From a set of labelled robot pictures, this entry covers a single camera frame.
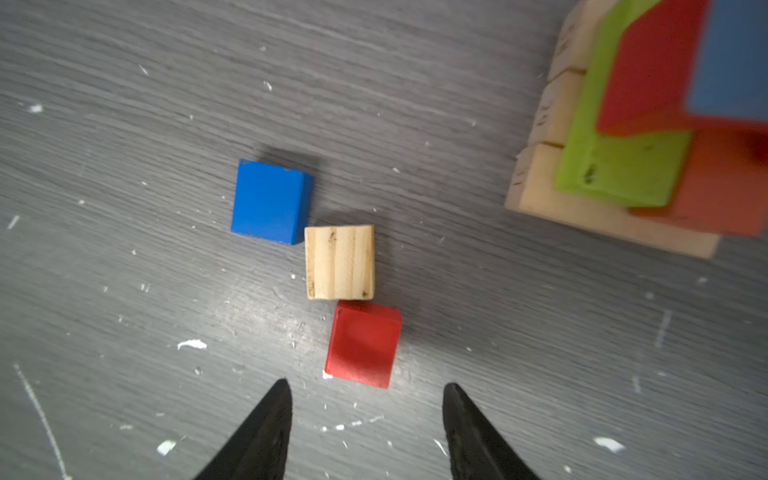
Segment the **lime green block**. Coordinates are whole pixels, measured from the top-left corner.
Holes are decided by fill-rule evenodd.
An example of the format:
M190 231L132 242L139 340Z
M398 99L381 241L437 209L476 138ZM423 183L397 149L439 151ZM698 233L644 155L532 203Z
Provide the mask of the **lime green block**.
M660 0L620 0L605 15L554 183L626 207L669 203L693 132L607 137L594 129L624 30Z

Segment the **top face of red cube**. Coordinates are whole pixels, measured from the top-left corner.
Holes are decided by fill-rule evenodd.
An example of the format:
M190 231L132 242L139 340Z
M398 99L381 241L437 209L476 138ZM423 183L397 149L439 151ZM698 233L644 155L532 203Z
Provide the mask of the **top face of red cube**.
M401 327L402 315L396 309L368 302L339 302L326 373L386 389Z

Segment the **gray wood grain surface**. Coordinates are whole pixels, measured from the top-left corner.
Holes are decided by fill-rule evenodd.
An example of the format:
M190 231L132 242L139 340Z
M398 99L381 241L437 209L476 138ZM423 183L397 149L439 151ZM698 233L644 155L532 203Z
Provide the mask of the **gray wood grain surface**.
M448 478L448 381L542 478L767 477L768 243L502 208L572 5L0 3L0 476L61 477L17 363L76 480L192 478L284 376L287 478ZM322 378L303 245L229 232L242 157L315 174L313 224L376 225L389 390Z

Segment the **light blue block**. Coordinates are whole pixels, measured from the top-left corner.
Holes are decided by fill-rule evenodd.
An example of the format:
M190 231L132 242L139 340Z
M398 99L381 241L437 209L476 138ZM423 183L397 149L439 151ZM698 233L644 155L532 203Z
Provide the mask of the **light blue block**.
M710 0L686 110L768 122L768 0Z
M314 178L298 170L241 160L232 232L295 245L304 241Z

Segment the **stack of blocks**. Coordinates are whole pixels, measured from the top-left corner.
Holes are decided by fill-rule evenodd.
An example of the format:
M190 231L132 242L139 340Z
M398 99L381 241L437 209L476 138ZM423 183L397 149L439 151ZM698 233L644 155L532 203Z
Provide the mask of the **stack of blocks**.
M582 0L506 207L709 258L768 218L768 2Z
M313 177L240 161L234 233L306 246L310 300L340 300L324 374L386 389L402 327L396 309L374 305L373 225L308 227Z

